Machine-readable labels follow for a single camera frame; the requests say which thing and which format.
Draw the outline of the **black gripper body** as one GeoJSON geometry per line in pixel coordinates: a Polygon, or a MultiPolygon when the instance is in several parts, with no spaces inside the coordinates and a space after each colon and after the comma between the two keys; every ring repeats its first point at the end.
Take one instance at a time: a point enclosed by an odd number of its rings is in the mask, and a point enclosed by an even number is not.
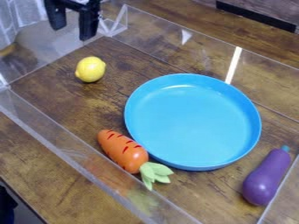
{"type": "Polygon", "coordinates": [[[55,11],[62,11],[70,9],[72,11],[80,11],[80,10],[99,11],[102,0],[88,0],[86,3],[79,3],[75,0],[43,0],[43,1],[47,10],[54,9],[55,11]]]}

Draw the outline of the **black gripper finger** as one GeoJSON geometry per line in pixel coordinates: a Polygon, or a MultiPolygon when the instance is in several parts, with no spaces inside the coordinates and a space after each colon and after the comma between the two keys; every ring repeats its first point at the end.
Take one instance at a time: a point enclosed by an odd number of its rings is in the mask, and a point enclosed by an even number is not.
{"type": "Polygon", "coordinates": [[[66,7],[58,4],[46,5],[51,28],[58,31],[67,25],[66,7]]]}
{"type": "Polygon", "coordinates": [[[91,39],[99,28],[99,13],[94,10],[83,9],[79,11],[79,39],[91,39]]]}

